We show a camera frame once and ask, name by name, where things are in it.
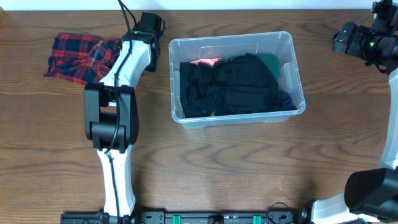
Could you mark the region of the dark green garment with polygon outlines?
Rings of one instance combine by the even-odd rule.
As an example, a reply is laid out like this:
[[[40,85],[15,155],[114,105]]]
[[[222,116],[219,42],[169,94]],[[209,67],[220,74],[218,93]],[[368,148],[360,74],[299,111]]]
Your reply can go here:
[[[218,80],[234,80],[234,83],[277,83],[279,59],[272,54],[250,54],[232,56],[228,63],[219,70]]]

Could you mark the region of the black garment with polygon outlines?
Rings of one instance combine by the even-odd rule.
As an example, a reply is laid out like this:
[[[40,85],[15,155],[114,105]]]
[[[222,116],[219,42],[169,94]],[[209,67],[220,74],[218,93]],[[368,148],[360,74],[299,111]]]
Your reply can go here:
[[[265,61],[263,56],[244,54],[214,65],[180,63],[180,103],[185,117],[296,110]]]

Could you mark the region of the clear plastic storage bin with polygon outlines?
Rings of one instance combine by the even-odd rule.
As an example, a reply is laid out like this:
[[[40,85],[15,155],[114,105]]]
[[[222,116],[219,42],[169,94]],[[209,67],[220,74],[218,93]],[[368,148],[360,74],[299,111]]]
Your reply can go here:
[[[288,93],[293,111],[186,118],[180,99],[180,63],[202,58],[229,59],[250,54],[272,54],[279,60],[279,89]],[[279,123],[306,109],[292,36],[286,31],[174,39],[169,43],[171,115],[185,129],[245,123]]]

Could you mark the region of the pink printed shirt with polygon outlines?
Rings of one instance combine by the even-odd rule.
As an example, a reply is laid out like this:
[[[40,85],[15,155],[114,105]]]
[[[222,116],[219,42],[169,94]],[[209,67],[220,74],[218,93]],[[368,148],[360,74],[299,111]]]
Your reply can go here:
[[[199,60],[191,61],[191,64],[199,65],[201,63],[213,67],[216,63],[223,61],[222,58],[201,58]]]

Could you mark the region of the red navy plaid shirt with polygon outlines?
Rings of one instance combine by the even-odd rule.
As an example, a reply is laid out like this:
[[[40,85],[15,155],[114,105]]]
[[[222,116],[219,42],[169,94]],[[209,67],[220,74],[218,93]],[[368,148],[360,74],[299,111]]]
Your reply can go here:
[[[119,56],[121,43],[121,39],[59,33],[44,76],[82,85],[98,83],[111,71]]]

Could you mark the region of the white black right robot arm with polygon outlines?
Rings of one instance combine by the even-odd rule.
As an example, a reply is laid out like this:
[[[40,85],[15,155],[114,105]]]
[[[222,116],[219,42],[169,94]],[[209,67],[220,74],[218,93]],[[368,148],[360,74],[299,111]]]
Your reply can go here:
[[[310,49],[317,66],[304,85],[312,141],[303,163],[339,175],[355,168],[344,191],[306,204],[306,223],[397,221],[397,4],[375,2],[370,27],[346,22],[329,31],[342,60]]]

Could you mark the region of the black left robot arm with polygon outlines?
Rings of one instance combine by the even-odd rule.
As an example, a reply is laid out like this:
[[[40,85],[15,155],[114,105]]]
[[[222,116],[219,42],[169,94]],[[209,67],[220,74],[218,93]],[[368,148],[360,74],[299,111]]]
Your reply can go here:
[[[84,89],[85,134],[101,161],[105,204],[83,223],[138,223],[132,190],[131,152],[139,133],[135,88],[145,71],[156,70],[165,22],[153,12],[127,28],[110,72]]]

